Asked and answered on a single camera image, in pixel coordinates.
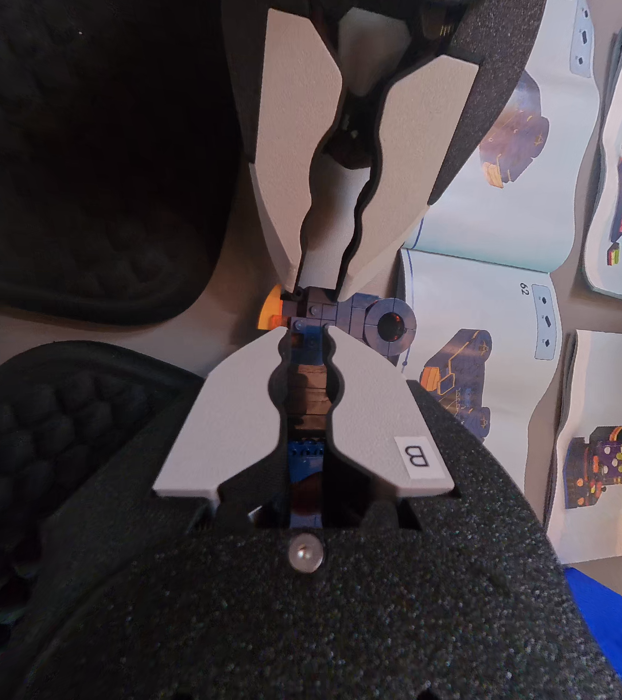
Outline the black smooth pad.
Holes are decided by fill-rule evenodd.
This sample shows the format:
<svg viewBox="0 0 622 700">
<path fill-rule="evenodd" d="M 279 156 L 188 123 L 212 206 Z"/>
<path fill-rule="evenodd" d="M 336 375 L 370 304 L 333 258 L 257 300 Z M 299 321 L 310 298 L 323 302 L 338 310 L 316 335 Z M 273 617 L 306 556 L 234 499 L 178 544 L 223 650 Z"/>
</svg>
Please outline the black smooth pad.
<svg viewBox="0 0 622 700">
<path fill-rule="evenodd" d="M 0 1 L 0 306 L 181 314 L 239 157 L 219 1 Z"/>
</svg>

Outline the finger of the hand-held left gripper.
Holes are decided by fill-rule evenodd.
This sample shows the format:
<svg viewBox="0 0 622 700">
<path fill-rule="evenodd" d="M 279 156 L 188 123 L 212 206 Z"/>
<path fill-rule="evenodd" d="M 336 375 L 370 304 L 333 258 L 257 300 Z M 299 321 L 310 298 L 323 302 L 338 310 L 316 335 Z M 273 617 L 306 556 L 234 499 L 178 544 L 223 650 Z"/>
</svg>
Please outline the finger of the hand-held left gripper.
<svg viewBox="0 0 622 700">
<path fill-rule="evenodd" d="M 368 284 L 427 212 L 478 70 L 476 63 L 440 55 L 386 87 L 374 134 L 376 155 L 357 200 L 337 299 Z"/>
<path fill-rule="evenodd" d="M 295 288 L 301 228 L 312 205 L 312 159 L 342 94 L 338 63 L 310 19 L 267 14 L 256 154 L 250 165 L 259 218 L 283 288 Z"/>
</svg>

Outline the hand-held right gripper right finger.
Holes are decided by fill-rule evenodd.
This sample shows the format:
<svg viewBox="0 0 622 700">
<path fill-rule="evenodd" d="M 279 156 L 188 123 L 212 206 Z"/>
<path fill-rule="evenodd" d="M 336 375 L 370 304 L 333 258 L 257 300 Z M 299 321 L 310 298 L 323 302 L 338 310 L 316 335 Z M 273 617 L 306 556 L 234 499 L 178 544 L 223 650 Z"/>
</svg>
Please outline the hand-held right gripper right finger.
<svg viewBox="0 0 622 700">
<path fill-rule="evenodd" d="M 324 352 L 332 398 L 323 512 L 449 494 L 454 479 L 397 367 L 335 326 L 324 330 Z"/>
</svg>

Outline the dark blue toy brick console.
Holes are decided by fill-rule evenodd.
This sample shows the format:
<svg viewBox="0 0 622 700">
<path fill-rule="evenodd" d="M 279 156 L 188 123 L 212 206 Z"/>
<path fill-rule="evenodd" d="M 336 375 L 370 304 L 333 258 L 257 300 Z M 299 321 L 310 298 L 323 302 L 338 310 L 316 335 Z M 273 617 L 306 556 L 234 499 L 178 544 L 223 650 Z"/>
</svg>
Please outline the dark blue toy brick console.
<svg viewBox="0 0 622 700">
<path fill-rule="evenodd" d="M 263 302 L 257 326 L 266 331 L 286 327 L 291 334 L 284 401 L 290 528 L 358 525 L 371 501 L 372 486 L 370 477 L 331 449 L 328 415 L 340 381 L 328 376 L 324 328 L 341 329 L 396 365 L 415 338 L 415 315 L 393 297 L 356 293 L 338 302 L 324 288 L 289 293 L 276 285 Z"/>
</svg>

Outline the purple arcade instruction booklet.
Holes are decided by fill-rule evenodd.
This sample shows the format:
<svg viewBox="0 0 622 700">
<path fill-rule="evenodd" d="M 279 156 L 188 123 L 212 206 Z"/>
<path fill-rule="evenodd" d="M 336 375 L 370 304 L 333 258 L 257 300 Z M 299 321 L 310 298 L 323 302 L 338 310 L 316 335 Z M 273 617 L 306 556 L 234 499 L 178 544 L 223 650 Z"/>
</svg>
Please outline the purple arcade instruction booklet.
<svg viewBox="0 0 622 700">
<path fill-rule="evenodd" d="M 545 529 L 563 565 L 622 556 L 622 335 L 577 330 Z"/>
</svg>

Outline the open instruction booklet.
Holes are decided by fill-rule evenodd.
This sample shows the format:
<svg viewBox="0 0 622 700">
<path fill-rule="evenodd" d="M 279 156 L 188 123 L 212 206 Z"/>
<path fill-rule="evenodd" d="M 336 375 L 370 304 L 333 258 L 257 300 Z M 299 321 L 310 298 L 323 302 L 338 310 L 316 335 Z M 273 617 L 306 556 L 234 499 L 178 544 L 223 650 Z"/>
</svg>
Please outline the open instruction booklet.
<svg viewBox="0 0 622 700">
<path fill-rule="evenodd" d="M 399 363 L 525 488 L 528 426 L 561 349 L 550 273 L 575 240 L 595 126 L 588 1 L 547 1 L 514 91 L 405 242 L 417 335 Z"/>
</svg>

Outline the black quilted pad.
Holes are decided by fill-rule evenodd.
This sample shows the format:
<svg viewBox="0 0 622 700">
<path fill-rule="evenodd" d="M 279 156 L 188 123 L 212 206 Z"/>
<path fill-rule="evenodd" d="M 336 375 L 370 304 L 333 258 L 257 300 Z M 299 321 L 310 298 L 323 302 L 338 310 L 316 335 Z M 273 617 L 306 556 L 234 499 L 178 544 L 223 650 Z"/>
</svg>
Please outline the black quilted pad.
<svg viewBox="0 0 622 700">
<path fill-rule="evenodd" d="M 201 518 L 151 487 L 203 383 L 101 342 L 0 366 L 0 699 L 90 592 Z"/>
</svg>

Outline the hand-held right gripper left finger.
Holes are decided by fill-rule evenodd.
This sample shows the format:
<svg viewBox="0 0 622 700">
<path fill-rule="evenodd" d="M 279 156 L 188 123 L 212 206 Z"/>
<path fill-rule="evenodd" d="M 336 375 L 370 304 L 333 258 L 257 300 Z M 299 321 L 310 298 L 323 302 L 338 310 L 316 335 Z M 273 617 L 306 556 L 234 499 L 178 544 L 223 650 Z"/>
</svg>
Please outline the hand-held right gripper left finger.
<svg viewBox="0 0 622 700">
<path fill-rule="evenodd" d="M 167 455 L 153 490 L 199 497 L 244 513 L 289 484 L 280 406 L 288 330 L 271 330 L 213 369 Z"/>
</svg>

